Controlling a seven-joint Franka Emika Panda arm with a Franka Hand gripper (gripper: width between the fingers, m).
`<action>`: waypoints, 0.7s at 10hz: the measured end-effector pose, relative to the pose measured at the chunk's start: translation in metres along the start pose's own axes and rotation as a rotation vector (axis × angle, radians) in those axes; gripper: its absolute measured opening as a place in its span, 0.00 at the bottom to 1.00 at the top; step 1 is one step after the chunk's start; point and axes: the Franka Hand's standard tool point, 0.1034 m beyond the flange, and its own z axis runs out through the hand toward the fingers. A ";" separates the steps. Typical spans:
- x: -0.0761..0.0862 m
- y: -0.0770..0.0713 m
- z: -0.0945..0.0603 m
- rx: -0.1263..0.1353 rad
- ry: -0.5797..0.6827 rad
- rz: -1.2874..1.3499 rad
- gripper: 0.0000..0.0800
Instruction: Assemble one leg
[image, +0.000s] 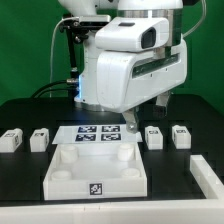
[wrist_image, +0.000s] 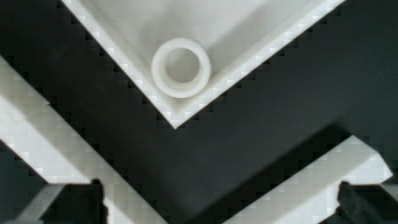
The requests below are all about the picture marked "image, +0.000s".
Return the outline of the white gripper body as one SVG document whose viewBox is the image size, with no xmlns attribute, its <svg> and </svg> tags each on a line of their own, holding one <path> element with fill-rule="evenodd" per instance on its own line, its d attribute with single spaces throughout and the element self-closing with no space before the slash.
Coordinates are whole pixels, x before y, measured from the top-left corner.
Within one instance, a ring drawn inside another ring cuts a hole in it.
<svg viewBox="0 0 224 224">
<path fill-rule="evenodd" d="M 104 51 L 97 61 L 97 99 L 107 111 L 123 113 L 180 84 L 187 76 L 184 40 L 171 48 L 174 62 L 149 70 L 153 51 Z"/>
</svg>

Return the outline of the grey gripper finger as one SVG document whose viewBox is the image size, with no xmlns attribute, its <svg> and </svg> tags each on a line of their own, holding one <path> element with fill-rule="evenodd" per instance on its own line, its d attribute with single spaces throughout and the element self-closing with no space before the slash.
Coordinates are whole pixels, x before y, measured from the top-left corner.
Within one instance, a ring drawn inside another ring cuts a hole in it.
<svg viewBox="0 0 224 224">
<path fill-rule="evenodd" d="M 134 107 L 122 113 L 125 122 L 126 129 L 130 133 L 136 133 L 138 131 L 138 108 Z"/>
<path fill-rule="evenodd" d="M 153 108 L 153 113 L 156 117 L 163 118 L 167 115 L 170 96 L 171 96 L 170 91 L 166 91 L 157 96 L 156 103 Z"/>
</svg>

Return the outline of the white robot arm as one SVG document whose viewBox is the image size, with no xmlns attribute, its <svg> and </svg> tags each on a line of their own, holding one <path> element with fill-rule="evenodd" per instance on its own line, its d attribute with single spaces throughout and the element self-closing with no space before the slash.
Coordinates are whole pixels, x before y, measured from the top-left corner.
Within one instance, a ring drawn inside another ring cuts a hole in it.
<svg viewBox="0 0 224 224">
<path fill-rule="evenodd" d="M 138 130 L 137 111 L 187 76 L 181 33 L 183 0 L 58 0 L 71 17 L 66 26 L 84 45 L 78 105 L 120 113 L 128 131 Z"/>
</svg>

